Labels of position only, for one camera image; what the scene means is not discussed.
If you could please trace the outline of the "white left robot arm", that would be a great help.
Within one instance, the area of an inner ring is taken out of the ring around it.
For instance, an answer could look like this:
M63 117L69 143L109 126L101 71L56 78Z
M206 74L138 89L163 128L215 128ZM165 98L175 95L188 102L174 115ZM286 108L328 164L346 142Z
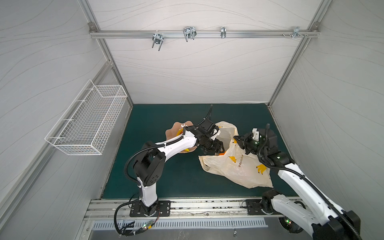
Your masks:
M223 153L223 142L217 139L220 128L208 118L199 124L183 126L179 135L160 143L146 142L142 149L126 162L124 173L139 188L139 203L146 216L152 216L159 205L157 181L166 162L180 152L201 147L207 152Z

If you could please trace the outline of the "cream banana-print plastic bag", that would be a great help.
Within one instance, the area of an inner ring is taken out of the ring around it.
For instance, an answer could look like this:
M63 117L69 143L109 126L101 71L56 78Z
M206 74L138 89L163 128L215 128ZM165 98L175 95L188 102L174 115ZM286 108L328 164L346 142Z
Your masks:
M220 129L217 139L224 144L225 155L223 156L199 156L203 170L207 173L219 175L248 189L256 187L272 188L273 183L270 170L259 162L256 155L245 154L234 136L237 136L238 129L228 122L218 122Z

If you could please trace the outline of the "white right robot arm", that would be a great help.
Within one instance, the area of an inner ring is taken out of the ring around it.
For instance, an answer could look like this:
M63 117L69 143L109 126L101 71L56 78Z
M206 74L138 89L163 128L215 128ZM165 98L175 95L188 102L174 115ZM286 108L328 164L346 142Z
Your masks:
M277 135L267 125L243 136L234 136L246 155L258 157L268 169L275 170L300 197L301 203L289 200L276 190L263 194L265 213L278 212L307 232L314 240L360 240L361 219L354 211L345 211L327 197L290 157L279 150Z

